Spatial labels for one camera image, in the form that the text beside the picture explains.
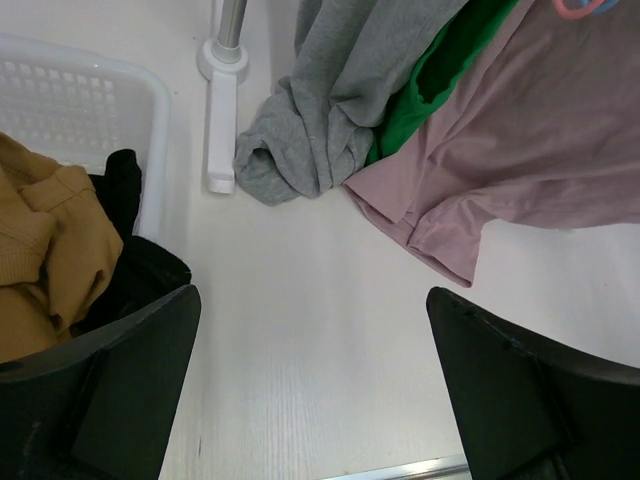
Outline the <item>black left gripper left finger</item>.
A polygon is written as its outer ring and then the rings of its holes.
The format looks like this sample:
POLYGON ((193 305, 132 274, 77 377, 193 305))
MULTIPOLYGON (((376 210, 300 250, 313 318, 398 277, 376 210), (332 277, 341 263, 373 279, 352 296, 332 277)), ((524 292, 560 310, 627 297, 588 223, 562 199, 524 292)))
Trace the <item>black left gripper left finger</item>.
POLYGON ((1 366, 4 479, 156 479, 201 313, 193 285, 1 366))

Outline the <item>black tank top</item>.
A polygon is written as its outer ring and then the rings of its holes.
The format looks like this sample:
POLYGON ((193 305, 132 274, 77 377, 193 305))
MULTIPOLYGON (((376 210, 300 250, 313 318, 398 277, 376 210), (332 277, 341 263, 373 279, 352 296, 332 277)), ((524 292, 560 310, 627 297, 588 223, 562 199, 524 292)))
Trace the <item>black tank top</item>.
POLYGON ((97 198, 123 240, 105 292, 71 328, 74 337, 122 319, 191 282, 190 268, 162 246, 133 233, 142 195, 142 171, 131 149, 109 155, 105 172, 91 175, 97 198))

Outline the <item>brown tank top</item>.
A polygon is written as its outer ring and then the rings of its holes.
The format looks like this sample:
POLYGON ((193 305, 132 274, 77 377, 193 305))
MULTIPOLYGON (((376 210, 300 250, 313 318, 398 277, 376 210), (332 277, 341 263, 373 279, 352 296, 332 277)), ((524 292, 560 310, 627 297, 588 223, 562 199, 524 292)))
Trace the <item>brown tank top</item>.
POLYGON ((69 340, 122 250, 84 168, 1 137, 2 361, 69 340))

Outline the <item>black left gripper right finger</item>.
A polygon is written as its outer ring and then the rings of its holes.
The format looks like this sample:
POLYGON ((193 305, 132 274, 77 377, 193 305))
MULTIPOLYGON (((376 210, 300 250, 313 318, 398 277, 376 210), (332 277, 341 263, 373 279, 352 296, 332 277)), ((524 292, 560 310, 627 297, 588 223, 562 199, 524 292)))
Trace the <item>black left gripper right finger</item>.
POLYGON ((475 479, 636 479, 639 371, 441 287, 426 310, 475 479))

